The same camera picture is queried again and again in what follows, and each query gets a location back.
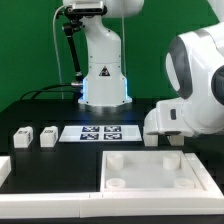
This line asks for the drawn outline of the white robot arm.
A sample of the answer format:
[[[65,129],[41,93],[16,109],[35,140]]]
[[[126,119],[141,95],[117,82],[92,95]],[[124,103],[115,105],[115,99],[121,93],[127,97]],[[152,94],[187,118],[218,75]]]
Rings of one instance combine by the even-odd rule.
[[[83,28],[89,71],[79,104],[93,110],[117,108],[132,101],[121,73],[120,37],[103,18],[138,14],[144,0],[62,0],[73,30]],[[146,135],[214,134],[224,129],[224,0],[207,0],[219,23],[175,37],[165,60],[178,97],[156,104],[146,116]]]

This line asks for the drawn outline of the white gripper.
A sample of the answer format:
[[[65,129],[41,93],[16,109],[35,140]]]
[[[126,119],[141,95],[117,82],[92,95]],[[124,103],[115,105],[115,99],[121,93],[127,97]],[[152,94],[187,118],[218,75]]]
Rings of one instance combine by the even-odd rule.
[[[182,116],[182,98],[156,103],[144,120],[143,132],[147,135],[182,135],[192,137],[194,132]]]

